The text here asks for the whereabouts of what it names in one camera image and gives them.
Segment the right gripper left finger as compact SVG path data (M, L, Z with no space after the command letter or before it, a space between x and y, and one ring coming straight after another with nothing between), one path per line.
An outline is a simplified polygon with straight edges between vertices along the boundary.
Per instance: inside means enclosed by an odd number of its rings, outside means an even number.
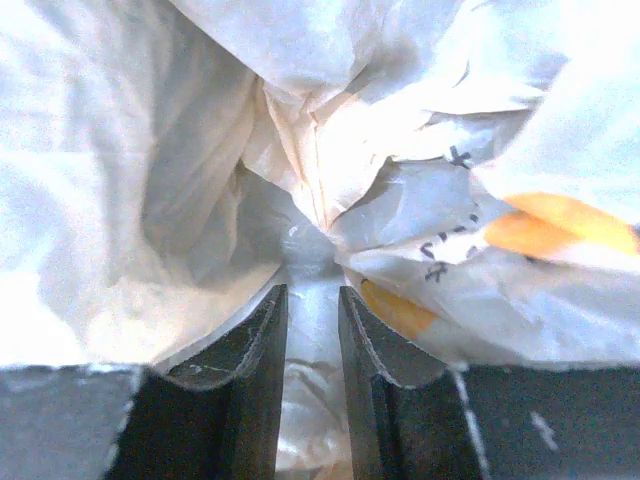
M1 372L5 479L271 479L288 292L168 373L144 365Z

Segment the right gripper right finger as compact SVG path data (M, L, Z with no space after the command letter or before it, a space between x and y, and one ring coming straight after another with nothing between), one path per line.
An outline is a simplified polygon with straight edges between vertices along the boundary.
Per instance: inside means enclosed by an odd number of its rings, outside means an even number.
M635 479L635 365L450 367L339 292L357 479Z

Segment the orange banana print plastic bag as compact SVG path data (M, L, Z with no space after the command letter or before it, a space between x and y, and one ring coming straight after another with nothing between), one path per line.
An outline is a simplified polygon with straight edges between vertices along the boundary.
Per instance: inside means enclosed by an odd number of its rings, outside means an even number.
M639 360L635 1L5 1L1 364L199 353L290 280L279 465L337 475L340 283L448 365Z

